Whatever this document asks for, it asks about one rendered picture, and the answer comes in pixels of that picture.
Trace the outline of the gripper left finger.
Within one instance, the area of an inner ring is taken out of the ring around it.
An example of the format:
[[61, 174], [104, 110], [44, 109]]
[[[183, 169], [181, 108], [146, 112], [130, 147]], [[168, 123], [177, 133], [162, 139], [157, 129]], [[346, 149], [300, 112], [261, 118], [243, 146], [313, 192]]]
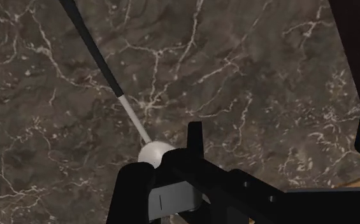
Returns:
[[188, 224], [284, 224], [275, 200], [281, 191], [239, 169], [225, 171], [204, 158], [201, 122], [191, 122], [187, 146], [166, 152], [158, 168], [145, 162], [123, 166], [118, 173], [106, 224], [161, 224], [150, 221], [152, 189], [186, 181], [208, 197], [195, 211], [178, 215]]

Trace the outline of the grey rounded box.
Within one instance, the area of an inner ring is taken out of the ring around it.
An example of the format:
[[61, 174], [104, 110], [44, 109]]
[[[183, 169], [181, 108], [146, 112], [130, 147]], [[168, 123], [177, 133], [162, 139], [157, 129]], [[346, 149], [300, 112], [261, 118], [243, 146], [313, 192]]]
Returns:
[[150, 221], [186, 211], [195, 211], [210, 203], [208, 197], [186, 181], [152, 189], [148, 196]]

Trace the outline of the black handled white ladle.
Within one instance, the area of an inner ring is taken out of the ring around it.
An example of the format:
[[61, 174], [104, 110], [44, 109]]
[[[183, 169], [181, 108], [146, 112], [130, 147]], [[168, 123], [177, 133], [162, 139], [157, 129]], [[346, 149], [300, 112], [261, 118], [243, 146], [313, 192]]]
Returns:
[[133, 125], [136, 127], [138, 134], [141, 136], [145, 145], [141, 147], [140, 152], [138, 153], [138, 162], [145, 162], [152, 165], [154, 168], [158, 168], [162, 163], [163, 155], [171, 150], [174, 150], [175, 147], [158, 140], [152, 140], [152, 138], [147, 133], [140, 119], [134, 112], [133, 107], [130, 105], [129, 101], [126, 98], [126, 95], [122, 88], [120, 87], [117, 79], [113, 75], [111, 69], [109, 68], [106, 60], [102, 56], [99, 48], [97, 47], [92, 35], [90, 34], [83, 18], [77, 8], [77, 5], [74, 0], [58, 0], [66, 12], [67, 16], [73, 23], [78, 34], [83, 40], [85, 46], [87, 47], [90, 55], [94, 59], [94, 62], [98, 66], [102, 75], [104, 76], [106, 82], [109, 84], [113, 93], [119, 100], [122, 107], [125, 109], [128, 117], [132, 121]]

